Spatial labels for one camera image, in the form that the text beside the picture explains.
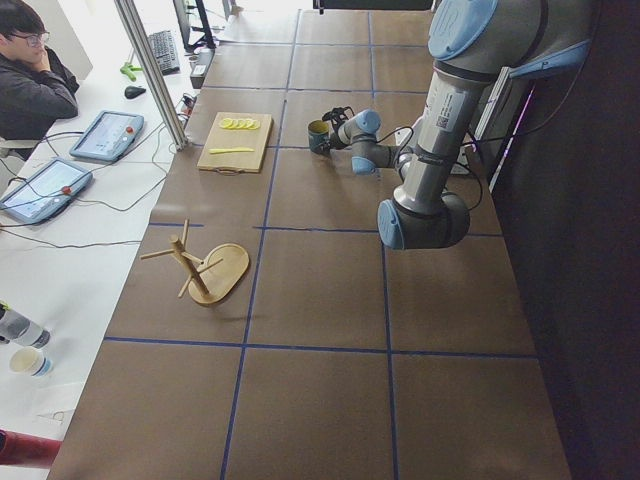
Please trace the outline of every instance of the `computer mouse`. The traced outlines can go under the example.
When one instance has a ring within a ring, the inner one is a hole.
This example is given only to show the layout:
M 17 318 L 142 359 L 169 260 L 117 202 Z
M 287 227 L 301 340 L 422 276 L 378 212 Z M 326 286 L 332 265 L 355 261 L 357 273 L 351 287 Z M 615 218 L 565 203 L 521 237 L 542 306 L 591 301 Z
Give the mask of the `computer mouse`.
M 132 98 L 136 98 L 138 95 L 142 95 L 146 91 L 146 88 L 129 86 L 124 89 L 124 96 L 131 100 Z

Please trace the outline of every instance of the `glasses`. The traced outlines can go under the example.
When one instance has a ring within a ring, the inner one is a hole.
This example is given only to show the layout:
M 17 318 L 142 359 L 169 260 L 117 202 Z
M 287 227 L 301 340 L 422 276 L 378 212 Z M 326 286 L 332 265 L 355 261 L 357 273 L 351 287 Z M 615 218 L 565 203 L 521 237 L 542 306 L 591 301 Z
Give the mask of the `glasses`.
M 11 35 L 12 37 L 24 38 L 30 47 L 39 47 L 49 41 L 49 32 L 39 33 L 35 35 Z

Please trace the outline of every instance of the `wooden cutting board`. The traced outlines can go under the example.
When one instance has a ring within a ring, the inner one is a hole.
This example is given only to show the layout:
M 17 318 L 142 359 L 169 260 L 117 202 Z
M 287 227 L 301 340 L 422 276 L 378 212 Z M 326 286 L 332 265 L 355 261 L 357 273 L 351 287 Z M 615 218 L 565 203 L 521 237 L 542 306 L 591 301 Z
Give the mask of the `wooden cutting board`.
M 260 122 L 260 128 L 226 129 L 220 126 L 225 118 L 252 119 Z M 229 170 L 259 173 L 264 151 L 271 131 L 271 115 L 265 113 L 219 112 L 209 131 L 207 142 L 198 159 L 200 170 Z M 211 148 L 252 148 L 253 152 L 209 153 Z

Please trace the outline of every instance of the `red cylinder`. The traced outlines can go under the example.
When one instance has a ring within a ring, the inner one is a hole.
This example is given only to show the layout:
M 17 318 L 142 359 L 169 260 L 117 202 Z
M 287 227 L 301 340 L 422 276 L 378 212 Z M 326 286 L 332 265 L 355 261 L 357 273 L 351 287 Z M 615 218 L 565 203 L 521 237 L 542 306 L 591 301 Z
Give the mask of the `red cylinder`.
M 62 442 L 0 430 L 0 465 L 50 468 Z

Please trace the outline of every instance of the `black hair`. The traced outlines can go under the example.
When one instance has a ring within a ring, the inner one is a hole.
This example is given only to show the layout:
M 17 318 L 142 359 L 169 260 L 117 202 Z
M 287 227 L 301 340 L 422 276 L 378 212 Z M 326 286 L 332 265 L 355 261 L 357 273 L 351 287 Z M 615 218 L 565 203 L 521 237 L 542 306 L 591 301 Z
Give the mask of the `black hair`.
M 0 34 L 9 37 L 16 32 L 45 31 L 40 15 L 22 0 L 0 0 Z

